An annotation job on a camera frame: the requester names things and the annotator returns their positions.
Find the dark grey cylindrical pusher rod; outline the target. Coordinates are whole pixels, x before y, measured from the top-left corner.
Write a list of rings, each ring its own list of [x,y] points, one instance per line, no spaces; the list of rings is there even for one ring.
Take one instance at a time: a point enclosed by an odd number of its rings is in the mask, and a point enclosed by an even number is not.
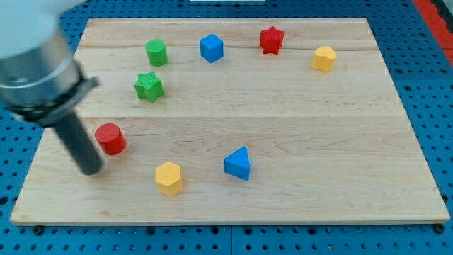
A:
[[[101,170],[103,161],[74,111],[61,117],[53,128],[82,174],[90,176]]]

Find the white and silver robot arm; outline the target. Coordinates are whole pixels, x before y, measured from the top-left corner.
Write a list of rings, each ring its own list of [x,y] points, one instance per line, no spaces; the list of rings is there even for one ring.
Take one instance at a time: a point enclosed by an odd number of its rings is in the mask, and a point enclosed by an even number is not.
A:
[[[1,101],[18,119],[53,128],[81,172],[93,175],[103,161],[74,108],[98,80],[84,76],[59,24],[82,2],[1,1]]]

